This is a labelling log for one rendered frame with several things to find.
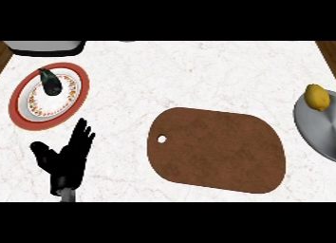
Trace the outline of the silver metal pan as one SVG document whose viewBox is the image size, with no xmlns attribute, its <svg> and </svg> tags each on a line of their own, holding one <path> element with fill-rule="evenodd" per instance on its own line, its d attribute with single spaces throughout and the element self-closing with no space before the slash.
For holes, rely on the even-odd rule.
<svg viewBox="0 0 336 243">
<path fill-rule="evenodd" d="M 294 105 L 294 122 L 313 149 L 336 161 L 336 92 L 328 91 L 331 106 L 324 112 L 312 109 L 300 97 Z"/>
</svg>

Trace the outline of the dark green vegetable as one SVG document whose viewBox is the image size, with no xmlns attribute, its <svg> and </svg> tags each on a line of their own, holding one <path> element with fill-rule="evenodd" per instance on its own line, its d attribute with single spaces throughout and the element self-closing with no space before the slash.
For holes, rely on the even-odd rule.
<svg viewBox="0 0 336 243">
<path fill-rule="evenodd" d="M 58 96 L 62 93 L 62 82 L 48 68 L 40 69 L 42 86 L 48 96 Z"/>
</svg>

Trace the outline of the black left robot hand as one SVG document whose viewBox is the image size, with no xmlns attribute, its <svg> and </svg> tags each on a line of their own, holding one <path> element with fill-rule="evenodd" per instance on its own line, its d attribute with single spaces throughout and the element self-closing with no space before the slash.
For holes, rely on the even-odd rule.
<svg viewBox="0 0 336 243">
<path fill-rule="evenodd" d="M 43 142 L 30 145 L 39 166 L 51 174 L 51 194 L 61 196 L 65 189 L 76 190 L 83 182 L 88 157 L 96 134 L 85 119 L 74 127 L 70 143 L 57 152 Z"/>
</svg>

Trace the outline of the yellow lemon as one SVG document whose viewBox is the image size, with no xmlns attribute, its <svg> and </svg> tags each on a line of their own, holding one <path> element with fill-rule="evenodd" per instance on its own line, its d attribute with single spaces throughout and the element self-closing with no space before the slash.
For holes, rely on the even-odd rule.
<svg viewBox="0 0 336 243">
<path fill-rule="evenodd" d="M 330 94 L 318 84 L 307 85 L 304 100 L 309 107 L 321 112 L 331 106 Z"/>
</svg>

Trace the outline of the white floral bowl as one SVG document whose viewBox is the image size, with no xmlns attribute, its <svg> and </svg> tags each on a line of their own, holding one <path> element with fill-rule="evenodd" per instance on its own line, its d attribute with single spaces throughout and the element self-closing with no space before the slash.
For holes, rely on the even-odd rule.
<svg viewBox="0 0 336 243">
<path fill-rule="evenodd" d="M 40 76 L 30 81 L 23 90 L 20 98 L 26 104 L 23 111 L 29 111 L 34 116 L 33 121 L 46 121 L 58 117 L 76 103 L 82 89 L 80 78 L 64 71 L 57 71 L 57 77 L 62 84 L 62 92 L 58 96 L 49 96 L 45 93 Z"/>
</svg>

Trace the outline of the brown cutting board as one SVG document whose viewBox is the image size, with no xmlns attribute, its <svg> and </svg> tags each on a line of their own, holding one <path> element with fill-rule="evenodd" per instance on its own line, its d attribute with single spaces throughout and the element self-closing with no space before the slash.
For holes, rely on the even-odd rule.
<svg viewBox="0 0 336 243">
<path fill-rule="evenodd" d="M 167 180 L 253 194 L 272 192 L 287 174 L 279 136 L 247 114 L 166 110 L 151 127 L 148 157 Z"/>
</svg>

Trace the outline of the red rimmed plate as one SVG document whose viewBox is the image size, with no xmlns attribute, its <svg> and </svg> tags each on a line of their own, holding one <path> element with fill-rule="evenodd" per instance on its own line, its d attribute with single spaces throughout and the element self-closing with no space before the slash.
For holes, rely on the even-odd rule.
<svg viewBox="0 0 336 243">
<path fill-rule="evenodd" d="M 45 129 L 49 129 L 64 123 L 74 113 L 79 111 L 91 90 L 91 79 L 86 70 L 73 63 L 55 63 L 51 65 L 43 66 L 42 68 L 48 68 L 54 74 L 57 75 L 57 71 L 64 71 L 67 73 L 76 74 L 80 78 L 82 82 L 82 89 L 80 94 L 76 100 L 76 103 L 67 110 L 64 114 L 61 114 L 58 117 L 52 117 L 46 121 L 33 121 L 34 116 L 30 115 L 29 111 L 23 111 L 26 108 L 24 100 L 21 100 L 21 93 L 26 89 L 26 85 L 29 85 L 30 81 L 40 75 L 40 71 L 34 70 L 33 73 L 26 77 L 26 79 L 21 81 L 18 87 L 15 88 L 14 95 L 11 98 L 11 104 L 9 104 L 9 114 L 12 121 L 18 127 L 21 127 L 26 130 L 32 131 L 40 131 Z"/>
</svg>

